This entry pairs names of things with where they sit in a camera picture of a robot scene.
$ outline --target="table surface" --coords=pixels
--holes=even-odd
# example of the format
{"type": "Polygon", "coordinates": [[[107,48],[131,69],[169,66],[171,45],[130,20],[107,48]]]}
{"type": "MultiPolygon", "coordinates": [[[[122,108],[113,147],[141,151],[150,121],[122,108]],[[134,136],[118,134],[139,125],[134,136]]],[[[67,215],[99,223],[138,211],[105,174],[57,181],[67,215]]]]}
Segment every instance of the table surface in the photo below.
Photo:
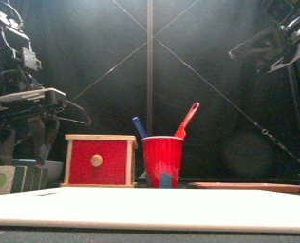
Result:
{"type": "Polygon", "coordinates": [[[300,234],[300,195],[62,187],[0,195],[0,226],[300,234]]]}

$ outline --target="red cup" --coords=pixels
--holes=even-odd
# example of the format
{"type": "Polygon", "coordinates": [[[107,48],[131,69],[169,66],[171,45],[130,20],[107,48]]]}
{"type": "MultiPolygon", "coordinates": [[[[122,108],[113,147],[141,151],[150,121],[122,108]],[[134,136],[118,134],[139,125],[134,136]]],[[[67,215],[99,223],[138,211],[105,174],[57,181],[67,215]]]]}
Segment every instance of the red cup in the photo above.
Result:
{"type": "Polygon", "coordinates": [[[147,182],[151,188],[177,188],[183,139],[153,136],[142,139],[147,182]]]}

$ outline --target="utensil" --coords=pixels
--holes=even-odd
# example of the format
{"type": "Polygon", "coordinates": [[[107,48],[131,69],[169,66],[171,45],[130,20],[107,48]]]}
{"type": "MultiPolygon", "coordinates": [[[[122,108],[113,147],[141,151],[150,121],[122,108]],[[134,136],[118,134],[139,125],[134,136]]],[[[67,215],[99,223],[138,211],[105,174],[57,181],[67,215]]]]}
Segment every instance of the utensil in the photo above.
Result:
{"type": "Polygon", "coordinates": [[[181,125],[178,127],[178,130],[177,130],[177,132],[174,134],[174,137],[178,137],[181,139],[185,138],[185,136],[186,136],[186,127],[187,127],[187,124],[190,122],[190,119],[193,118],[193,116],[196,114],[196,111],[197,111],[198,107],[200,107],[200,103],[194,103],[191,108],[190,108],[190,110],[189,110],[189,112],[187,112],[187,114],[186,114],[185,120],[183,120],[183,122],[181,123],[181,125]]]}
{"type": "Polygon", "coordinates": [[[141,138],[146,138],[147,137],[147,134],[146,134],[146,131],[145,131],[145,128],[142,126],[142,123],[139,121],[139,118],[138,117],[134,117],[133,118],[133,121],[134,121],[134,124],[135,124],[135,127],[137,127],[137,130],[138,130],[138,133],[141,135],[141,138]]]}

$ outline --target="spatula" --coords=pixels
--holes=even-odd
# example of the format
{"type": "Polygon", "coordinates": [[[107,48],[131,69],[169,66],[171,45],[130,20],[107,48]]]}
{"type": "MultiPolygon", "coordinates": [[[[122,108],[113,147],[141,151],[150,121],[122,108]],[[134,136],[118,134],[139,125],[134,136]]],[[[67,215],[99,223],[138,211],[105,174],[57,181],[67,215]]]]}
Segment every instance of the spatula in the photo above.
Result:
{"type": "Polygon", "coordinates": [[[189,112],[187,112],[187,114],[186,114],[185,120],[183,120],[183,122],[181,123],[181,125],[178,127],[178,130],[177,130],[177,132],[174,134],[174,137],[178,137],[181,139],[185,138],[185,136],[186,136],[186,127],[187,127],[187,124],[190,122],[190,119],[193,118],[193,116],[196,114],[196,111],[197,111],[198,107],[200,107],[200,103],[194,103],[191,108],[190,108],[190,110],[189,110],[189,112]]]}

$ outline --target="tray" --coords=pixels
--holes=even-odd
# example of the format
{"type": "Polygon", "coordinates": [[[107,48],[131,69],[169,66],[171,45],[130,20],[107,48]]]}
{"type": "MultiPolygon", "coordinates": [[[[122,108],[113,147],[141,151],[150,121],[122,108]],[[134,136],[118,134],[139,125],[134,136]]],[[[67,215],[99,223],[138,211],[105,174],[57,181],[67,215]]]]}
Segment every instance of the tray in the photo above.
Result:
{"type": "Polygon", "coordinates": [[[300,193],[300,185],[273,183],[229,183],[229,182],[191,182],[191,188],[197,189],[237,189],[237,190],[265,190],[281,193],[300,193]]]}

